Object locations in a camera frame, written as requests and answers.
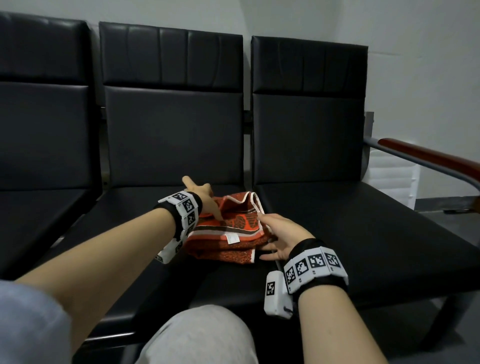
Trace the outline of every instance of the chair backrest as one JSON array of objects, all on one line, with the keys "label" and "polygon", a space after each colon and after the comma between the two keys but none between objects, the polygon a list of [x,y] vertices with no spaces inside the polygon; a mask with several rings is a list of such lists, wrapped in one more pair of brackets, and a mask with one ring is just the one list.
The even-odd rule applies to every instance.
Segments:
[{"label": "chair backrest", "polygon": [[243,182],[242,36],[100,23],[113,187]]},{"label": "chair backrest", "polygon": [[101,186],[89,29],[0,12],[0,190]]},{"label": "chair backrest", "polygon": [[252,37],[253,181],[358,180],[368,48]]}]

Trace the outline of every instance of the armrest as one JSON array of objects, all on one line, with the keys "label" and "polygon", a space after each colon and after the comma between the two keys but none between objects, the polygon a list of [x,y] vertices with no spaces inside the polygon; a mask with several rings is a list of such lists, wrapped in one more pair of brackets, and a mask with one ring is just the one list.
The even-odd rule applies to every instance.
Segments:
[{"label": "armrest", "polygon": [[463,180],[480,191],[480,163],[396,139],[377,140],[365,136],[363,141],[366,145],[375,149]]}]

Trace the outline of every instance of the blue sleeve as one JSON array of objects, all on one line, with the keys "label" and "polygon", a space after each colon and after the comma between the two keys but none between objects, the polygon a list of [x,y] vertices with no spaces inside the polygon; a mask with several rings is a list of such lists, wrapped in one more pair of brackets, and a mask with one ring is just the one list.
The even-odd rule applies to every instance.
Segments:
[{"label": "blue sleeve", "polygon": [[52,297],[0,280],[0,363],[70,363],[70,325]]}]

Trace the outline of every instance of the folded cloth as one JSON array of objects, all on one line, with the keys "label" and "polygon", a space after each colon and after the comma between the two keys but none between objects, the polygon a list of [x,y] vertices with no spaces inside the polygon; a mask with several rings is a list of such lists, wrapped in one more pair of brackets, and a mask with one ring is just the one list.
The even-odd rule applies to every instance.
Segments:
[{"label": "folded cloth", "polygon": [[259,222],[262,204],[255,192],[214,197],[224,221],[201,214],[184,249],[197,259],[248,264],[255,260],[255,248],[272,237],[270,228]]}]

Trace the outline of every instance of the gray pants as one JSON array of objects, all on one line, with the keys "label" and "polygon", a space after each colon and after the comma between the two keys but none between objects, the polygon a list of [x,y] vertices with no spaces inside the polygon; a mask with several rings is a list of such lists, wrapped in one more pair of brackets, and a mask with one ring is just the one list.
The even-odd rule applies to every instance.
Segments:
[{"label": "gray pants", "polygon": [[144,346],[137,364],[258,364],[247,325],[226,308],[207,305],[173,316]]}]

